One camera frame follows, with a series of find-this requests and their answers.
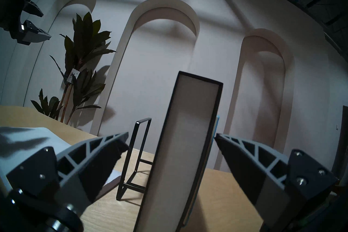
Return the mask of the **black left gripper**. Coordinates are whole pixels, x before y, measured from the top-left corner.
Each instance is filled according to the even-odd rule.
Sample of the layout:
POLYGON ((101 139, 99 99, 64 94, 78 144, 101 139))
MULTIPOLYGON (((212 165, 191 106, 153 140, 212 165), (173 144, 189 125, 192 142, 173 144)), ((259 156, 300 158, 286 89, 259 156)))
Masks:
POLYGON ((17 43, 27 46, 50 40, 51 35, 36 27, 31 21, 25 20, 21 24, 22 11, 38 17, 44 15, 32 0, 6 0, 1 4, 1 28, 10 32, 11 38, 17 39, 17 43))

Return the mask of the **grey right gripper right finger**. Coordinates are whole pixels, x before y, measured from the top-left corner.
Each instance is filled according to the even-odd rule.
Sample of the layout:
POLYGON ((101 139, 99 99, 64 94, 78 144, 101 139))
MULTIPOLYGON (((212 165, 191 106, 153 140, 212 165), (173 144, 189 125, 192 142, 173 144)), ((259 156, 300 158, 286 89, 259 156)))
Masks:
POLYGON ((260 232, 299 231, 338 180, 300 149, 293 149, 288 157, 265 144, 225 134, 217 134, 215 141, 263 220, 260 232))

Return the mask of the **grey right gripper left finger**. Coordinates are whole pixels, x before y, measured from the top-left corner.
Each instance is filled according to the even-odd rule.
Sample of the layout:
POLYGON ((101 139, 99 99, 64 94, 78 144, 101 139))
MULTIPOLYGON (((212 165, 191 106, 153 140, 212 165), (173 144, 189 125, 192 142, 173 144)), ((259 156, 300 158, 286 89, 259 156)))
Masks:
POLYGON ((80 216, 129 149, 128 137, 95 137, 58 154, 43 146, 12 168, 6 174, 6 232, 83 232, 80 216))

